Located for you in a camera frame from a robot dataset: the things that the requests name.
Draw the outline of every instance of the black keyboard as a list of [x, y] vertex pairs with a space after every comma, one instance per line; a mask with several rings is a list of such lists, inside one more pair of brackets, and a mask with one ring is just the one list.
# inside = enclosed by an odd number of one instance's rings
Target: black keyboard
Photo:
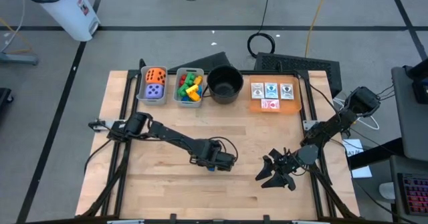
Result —
[[398, 178], [406, 213], [428, 216], [428, 175], [399, 173]]
[[254, 70], [324, 70], [333, 98], [342, 91], [339, 62], [273, 53], [258, 53]]

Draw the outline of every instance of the floor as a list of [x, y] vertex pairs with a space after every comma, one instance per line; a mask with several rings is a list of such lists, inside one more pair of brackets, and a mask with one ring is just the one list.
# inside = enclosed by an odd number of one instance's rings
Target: floor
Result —
[[[261, 23], [265, 0], [90, 1], [103, 28], [88, 43], [74, 41], [37, 3], [26, 1], [21, 35], [40, 62], [0, 66], [0, 86], [15, 96], [1, 117], [1, 223], [74, 216], [94, 135], [87, 123], [98, 116], [109, 71], [135, 69], [140, 58], [174, 67], [220, 51], [241, 70], [254, 66], [246, 41]], [[263, 32], [275, 36], [276, 53], [304, 55], [318, 2], [269, 0]], [[344, 93], [361, 85], [380, 92], [391, 85], [392, 67], [426, 58], [427, 5], [428, 0], [324, 0], [308, 57], [339, 61]], [[21, 0], [0, 0], [0, 17], [18, 25]], [[2, 44], [6, 31], [0, 27]], [[21, 47], [17, 38], [10, 49]], [[270, 50], [263, 39], [252, 47]], [[392, 140], [399, 137], [396, 113], [390, 98], [374, 115], [380, 130], [355, 128], [377, 142]], [[358, 182], [389, 208], [377, 193], [379, 183], [391, 179], [388, 167], [373, 165], [374, 177]], [[363, 217], [391, 220], [355, 188]]]

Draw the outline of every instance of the yellow block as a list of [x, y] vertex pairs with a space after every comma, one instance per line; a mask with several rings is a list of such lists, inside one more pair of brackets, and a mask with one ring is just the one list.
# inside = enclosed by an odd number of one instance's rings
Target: yellow block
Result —
[[201, 99], [201, 97], [196, 92], [191, 92], [189, 97], [193, 101], [199, 101]]
[[197, 76], [193, 81], [193, 84], [199, 85], [202, 82], [202, 76]]
[[198, 91], [199, 90], [199, 87], [198, 87], [198, 85], [194, 85], [194, 86], [192, 86], [192, 87], [190, 87], [190, 88], [188, 88], [187, 90], [186, 90], [186, 93], [187, 93], [187, 95], [190, 97], [190, 93], [191, 92], [196, 92], [196, 91]]

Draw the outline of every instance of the wooden table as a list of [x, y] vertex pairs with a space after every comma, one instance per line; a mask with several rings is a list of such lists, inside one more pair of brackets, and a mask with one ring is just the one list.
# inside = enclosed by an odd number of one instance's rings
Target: wooden table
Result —
[[[100, 118], [118, 118], [126, 75], [124, 71], [110, 72]], [[138, 105], [138, 111], [148, 112], [165, 126], [192, 138], [229, 138], [239, 150], [239, 160], [231, 172], [209, 172], [189, 164], [187, 152], [171, 144], [133, 141], [120, 218], [169, 219], [171, 213], [176, 213], [178, 219], [260, 220], [263, 215], [270, 215], [273, 220], [317, 219], [308, 173], [292, 176], [297, 186], [295, 191], [262, 189], [260, 185], [264, 181], [254, 180], [263, 166], [263, 155], [272, 148], [287, 147], [295, 151], [300, 147], [303, 132], [298, 113], [250, 113], [248, 79], [249, 76], [244, 76], [244, 87], [238, 99], [229, 105], [219, 105], [205, 98], [201, 108], [178, 107], [172, 97], [175, 76], [169, 78], [166, 105]], [[310, 82], [331, 98], [325, 72], [310, 72]], [[319, 93], [312, 93], [318, 119], [329, 119], [334, 114], [333, 109]], [[306, 95], [302, 97], [309, 115]], [[106, 141], [106, 135], [106, 132], [95, 134], [92, 151]], [[334, 138], [341, 141], [339, 134]], [[112, 146], [97, 154], [88, 165], [76, 214], [87, 210], [104, 188]], [[335, 191], [348, 208], [359, 215], [343, 146], [329, 142], [324, 150]], [[328, 215], [321, 185], [320, 194], [324, 215]], [[116, 190], [110, 200], [109, 213], [112, 213]]]

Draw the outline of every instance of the white paper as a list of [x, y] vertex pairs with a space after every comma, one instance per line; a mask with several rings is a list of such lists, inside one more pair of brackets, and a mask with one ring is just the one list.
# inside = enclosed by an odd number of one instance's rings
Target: white paper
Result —
[[[360, 152], [364, 152], [362, 148], [362, 144], [361, 141], [359, 139], [348, 139], [348, 140], [343, 140], [343, 145], [345, 146], [346, 149], [346, 155], [348, 157], [353, 156], [354, 154], [358, 154]], [[372, 172], [370, 171], [370, 167], [366, 166], [366, 167], [361, 167], [358, 169], [355, 169], [352, 171], [352, 175], [354, 178], [369, 178], [372, 177]]]

